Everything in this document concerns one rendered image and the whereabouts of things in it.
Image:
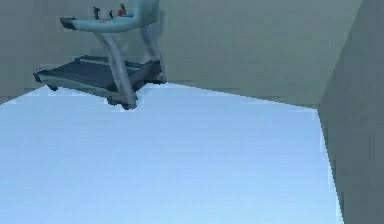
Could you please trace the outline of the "grey treadmill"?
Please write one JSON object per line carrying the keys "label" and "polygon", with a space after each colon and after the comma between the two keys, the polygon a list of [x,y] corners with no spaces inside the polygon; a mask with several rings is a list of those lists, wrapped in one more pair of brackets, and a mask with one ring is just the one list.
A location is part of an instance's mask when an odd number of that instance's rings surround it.
{"label": "grey treadmill", "polygon": [[[166,74],[154,25],[159,20],[160,0],[137,0],[128,10],[120,6],[117,14],[107,19],[99,16],[100,9],[93,9],[92,19],[62,17],[66,29],[90,32],[96,36],[105,54],[103,56],[81,55],[72,62],[53,69],[39,69],[33,73],[35,81],[53,91],[58,88],[73,89],[107,100],[110,105],[120,105],[126,110],[137,106],[136,92],[146,84],[163,84]],[[138,30],[150,55],[145,63],[123,59],[115,33]]]}

